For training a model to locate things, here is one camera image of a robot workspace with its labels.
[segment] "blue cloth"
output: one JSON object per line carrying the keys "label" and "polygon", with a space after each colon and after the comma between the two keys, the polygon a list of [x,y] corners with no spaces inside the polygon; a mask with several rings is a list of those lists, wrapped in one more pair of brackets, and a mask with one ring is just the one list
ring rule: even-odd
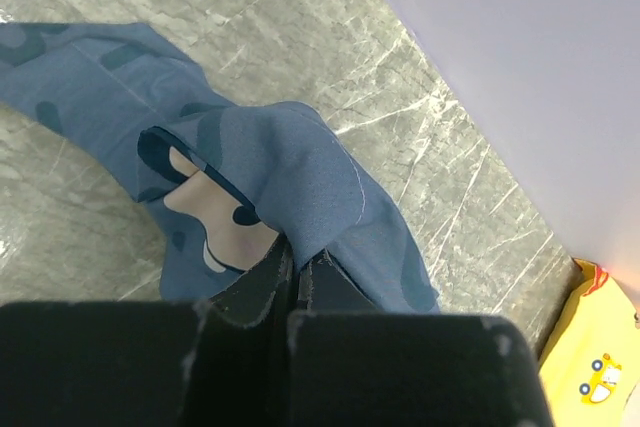
{"label": "blue cloth", "polygon": [[163,203],[187,180],[174,148],[239,202],[234,222],[286,235],[298,269],[326,248],[381,308],[437,311],[398,209],[313,109],[236,106],[145,24],[1,24],[0,99],[87,151],[148,208],[168,238],[165,299],[211,297],[241,275],[209,268],[202,224]]}

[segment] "white wall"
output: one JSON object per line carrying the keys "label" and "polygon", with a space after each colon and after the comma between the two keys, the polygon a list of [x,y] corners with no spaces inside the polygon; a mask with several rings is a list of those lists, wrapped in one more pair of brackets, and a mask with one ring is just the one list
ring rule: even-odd
{"label": "white wall", "polygon": [[640,306],[640,0],[389,1],[569,253]]}

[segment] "yellow cloth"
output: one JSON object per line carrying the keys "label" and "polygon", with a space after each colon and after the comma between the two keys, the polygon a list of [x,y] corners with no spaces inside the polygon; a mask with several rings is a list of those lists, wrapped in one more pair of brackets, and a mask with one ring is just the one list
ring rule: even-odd
{"label": "yellow cloth", "polygon": [[635,309],[599,266],[569,296],[542,353],[540,377],[557,427],[617,427],[640,379]]}

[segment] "gray marble surface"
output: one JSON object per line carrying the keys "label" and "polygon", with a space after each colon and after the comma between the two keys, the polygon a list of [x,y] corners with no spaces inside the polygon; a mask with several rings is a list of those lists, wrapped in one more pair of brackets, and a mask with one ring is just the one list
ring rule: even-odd
{"label": "gray marble surface", "polygon": [[[315,107],[399,204],[447,311],[537,345],[570,262],[384,0],[0,0],[0,18],[150,23],[244,104]],[[86,154],[0,107],[0,301],[154,299],[164,239]]]}

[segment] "cartoon car print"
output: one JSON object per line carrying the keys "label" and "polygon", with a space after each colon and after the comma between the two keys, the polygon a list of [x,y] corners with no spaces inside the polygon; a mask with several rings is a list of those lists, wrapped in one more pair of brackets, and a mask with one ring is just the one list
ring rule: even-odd
{"label": "cartoon car print", "polygon": [[588,383],[580,385],[582,402],[585,404],[599,404],[607,400],[615,391],[620,380],[622,366],[616,364],[609,354],[591,362],[594,373]]}

